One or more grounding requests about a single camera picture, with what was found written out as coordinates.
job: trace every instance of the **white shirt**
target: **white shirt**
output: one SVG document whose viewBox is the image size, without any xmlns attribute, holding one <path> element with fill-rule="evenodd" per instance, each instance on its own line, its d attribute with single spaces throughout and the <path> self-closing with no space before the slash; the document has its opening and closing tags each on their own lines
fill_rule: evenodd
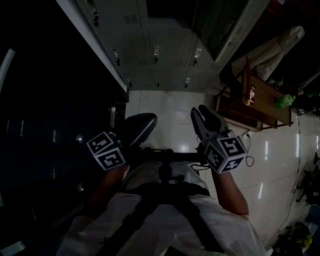
<svg viewBox="0 0 320 256">
<path fill-rule="evenodd" d="M 143 164 L 130 172 L 123 180 L 121 191 L 137 188 L 141 184 L 161 183 L 159 164 Z M 184 175 L 184 182 L 208 189 L 205 182 L 187 165 L 171 165 L 172 175 Z M 224 253 L 205 251 L 189 221 L 170 204 L 160 204 L 147 216 L 141 228 L 125 243 L 117 255 L 163 256 L 173 247 L 188 256 L 264 256 L 266 251 L 248 216 L 239 216 L 223 209 L 210 196 L 193 195 L 195 204 Z M 86 216 L 74 219 L 57 253 L 59 256 L 91 256 L 103 246 L 131 214 L 141 196 L 117 193 L 105 211 L 96 220 Z"/>
</svg>

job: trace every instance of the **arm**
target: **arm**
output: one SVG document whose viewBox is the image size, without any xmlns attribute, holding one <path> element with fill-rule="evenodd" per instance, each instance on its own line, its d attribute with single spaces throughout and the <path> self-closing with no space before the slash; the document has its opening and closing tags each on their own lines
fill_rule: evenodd
<svg viewBox="0 0 320 256">
<path fill-rule="evenodd" d="M 211 170 L 218 195 L 219 204 L 227 211 L 237 215 L 248 215 L 248 204 L 237 187 L 230 172 L 217 174 Z"/>
<path fill-rule="evenodd" d="M 84 203 L 81 215 L 96 219 L 107 210 L 109 201 L 121 187 L 127 168 L 127 165 L 122 165 L 105 173 L 102 181 Z"/>
</svg>

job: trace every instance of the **white cloth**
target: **white cloth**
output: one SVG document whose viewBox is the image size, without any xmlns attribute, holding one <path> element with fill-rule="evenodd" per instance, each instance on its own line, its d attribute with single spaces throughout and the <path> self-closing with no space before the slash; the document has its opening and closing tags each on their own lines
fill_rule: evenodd
<svg viewBox="0 0 320 256">
<path fill-rule="evenodd" d="M 294 26 L 281 35 L 259 45 L 257 48 L 232 62 L 232 72 L 237 76 L 246 66 L 247 56 L 255 74 L 266 81 L 283 57 L 304 37 L 302 26 Z"/>
<path fill-rule="evenodd" d="M 184 175 L 185 182 L 208 189 L 205 182 L 187 165 L 172 165 L 172 175 Z M 122 191 L 145 183 L 160 183 L 159 165 L 144 164 L 123 180 Z M 238 216 L 224 210 L 213 197 L 189 197 L 199 210 L 224 253 L 205 251 L 189 221 L 172 205 L 161 204 L 144 221 L 142 227 L 126 242 L 117 255 L 163 256 L 169 247 L 191 256 L 264 256 L 266 251 L 247 216 Z M 65 236 L 59 256 L 91 256 L 102 247 L 131 214 L 141 197 L 136 194 L 117 193 L 108 209 L 96 220 L 84 216 L 74 219 Z"/>
</svg>

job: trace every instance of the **locker door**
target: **locker door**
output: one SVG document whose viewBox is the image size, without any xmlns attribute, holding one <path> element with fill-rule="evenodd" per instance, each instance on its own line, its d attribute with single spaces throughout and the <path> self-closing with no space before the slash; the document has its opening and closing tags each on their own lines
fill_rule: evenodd
<svg viewBox="0 0 320 256">
<path fill-rule="evenodd" d="M 185 72 L 192 32 L 185 28 L 152 27 L 149 33 L 157 89 L 176 91 Z"/>
<path fill-rule="evenodd" d="M 136 0 L 76 0 L 94 31 L 141 28 Z"/>
<path fill-rule="evenodd" d="M 188 64 L 188 71 L 181 87 L 182 90 L 205 92 L 208 88 L 220 88 L 219 68 L 219 63 L 214 62 L 198 39 Z"/>
<path fill-rule="evenodd" d="M 155 89 L 142 29 L 112 30 L 101 33 L 99 39 L 129 88 Z"/>
</svg>

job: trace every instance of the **black strap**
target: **black strap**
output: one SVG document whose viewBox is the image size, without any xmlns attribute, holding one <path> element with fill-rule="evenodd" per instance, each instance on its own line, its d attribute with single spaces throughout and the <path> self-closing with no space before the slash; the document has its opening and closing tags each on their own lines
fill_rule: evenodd
<svg viewBox="0 0 320 256">
<path fill-rule="evenodd" d="M 200 210 L 188 197 L 193 195 L 209 196 L 207 189 L 186 182 L 166 185 L 148 183 L 140 185 L 138 188 L 127 190 L 125 193 L 140 195 L 142 199 L 136 205 L 133 213 L 124 218 L 122 226 L 106 241 L 96 254 L 97 256 L 116 255 L 133 233 L 140 229 L 146 217 L 161 204 L 174 205 L 188 219 L 206 251 L 224 252 L 200 216 Z"/>
</svg>

